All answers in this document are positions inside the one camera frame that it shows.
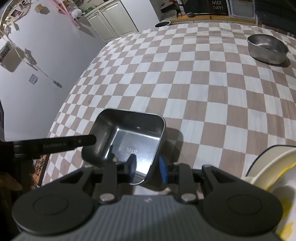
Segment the wooden shelf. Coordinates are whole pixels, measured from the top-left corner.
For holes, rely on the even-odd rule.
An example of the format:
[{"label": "wooden shelf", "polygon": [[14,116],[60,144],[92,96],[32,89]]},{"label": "wooden shelf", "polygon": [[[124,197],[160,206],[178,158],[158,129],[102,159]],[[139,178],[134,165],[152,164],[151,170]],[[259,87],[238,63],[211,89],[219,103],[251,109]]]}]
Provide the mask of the wooden shelf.
[{"label": "wooden shelf", "polygon": [[247,19],[238,19],[238,18],[230,18],[227,15],[195,15],[193,18],[188,17],[187,15],[179,15],[177,19],[170,20],[173,22],[181,22],[181,21],[192,21],[192,20],[227,20],[227,21],[237,21],[237,22],[245,22],[245,23],[256,23],[254,20]]}]

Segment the checkered tablecloth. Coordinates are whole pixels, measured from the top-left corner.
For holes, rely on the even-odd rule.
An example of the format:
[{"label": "checkered tablecloth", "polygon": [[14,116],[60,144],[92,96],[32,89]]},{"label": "checkered tablecloth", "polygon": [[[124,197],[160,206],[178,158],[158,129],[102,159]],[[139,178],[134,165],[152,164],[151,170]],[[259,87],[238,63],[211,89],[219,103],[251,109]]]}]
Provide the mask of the checkered tablecloth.
[{"label": "checkered tablecloth", "polygon": [[[247,37],[265,33],[289,47],[288,67],[254,60]],[[296,144],[296,40],[229,23],[153,28],[109,42],[62,105],[49,137],[88,134],[104,108],[162,115],[162,155],[238,177],[267,147]],[[44,183],[81,167],[81,148],[53,154]]]}]

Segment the stainless steel bowl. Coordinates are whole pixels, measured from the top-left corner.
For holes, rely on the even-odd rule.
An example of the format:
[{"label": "stainless steel bowl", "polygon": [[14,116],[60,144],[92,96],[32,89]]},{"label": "stainless steel bowl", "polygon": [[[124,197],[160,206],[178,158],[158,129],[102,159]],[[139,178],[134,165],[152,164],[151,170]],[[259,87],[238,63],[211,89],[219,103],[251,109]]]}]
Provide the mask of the stainless steel bowl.
[{"label": "stainless steel bowl", "polygon": [[97,117],[90,134],[96,144],[82,148],[82,159],[104,167],[111,151],[120,162],[131,154],[137,158],[132,184],[140,184],[153,173],[164,141],[165,120],[160,115],[118,109],[105,109]]},{"label": "stainless steel bowl", "polygon": [[289,51],[284,42],[266,34],[249,36],[248,49],[253,58],[269,64],[281,64]]},{"label": "stainless steel bowl", "polygon": [[155,24],[154,27],[155,27],[155,28],[160,28],[160,27],[164,27],[164,26],[169,26],[170,24],[171,24],[170,21],[165,20],[165,21],[161,21],[161,22]]}]

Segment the cabinet door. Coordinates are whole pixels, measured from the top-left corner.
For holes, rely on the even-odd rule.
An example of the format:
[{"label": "cabinet door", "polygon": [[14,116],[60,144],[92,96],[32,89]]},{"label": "cabinet door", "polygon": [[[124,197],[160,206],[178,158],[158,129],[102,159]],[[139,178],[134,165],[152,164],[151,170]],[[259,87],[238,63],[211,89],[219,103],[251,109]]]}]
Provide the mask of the cabinet door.
[{"label": "cabinet door", "polygon": [[104,6],[100,10],[119,37],[137,32],[136,26],[119,0]]},{"label": "cabinet door", "polygon": [[87,19],[105,42],[118,38],[100,11],[88,16]]}]

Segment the wall outlet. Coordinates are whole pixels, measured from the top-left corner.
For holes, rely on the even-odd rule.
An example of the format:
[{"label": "wall outlet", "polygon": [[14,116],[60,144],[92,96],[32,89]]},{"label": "wall outlet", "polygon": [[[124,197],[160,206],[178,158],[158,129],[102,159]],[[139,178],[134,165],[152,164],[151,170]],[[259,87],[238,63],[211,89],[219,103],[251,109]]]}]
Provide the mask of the wall outlet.
[{"label": "wall outlet", "polygon": [[38,80],[38,77],[34,74],[31,75],[31,77],[29,78],[29,82],[32,83],[33,85],[36,84]]}]

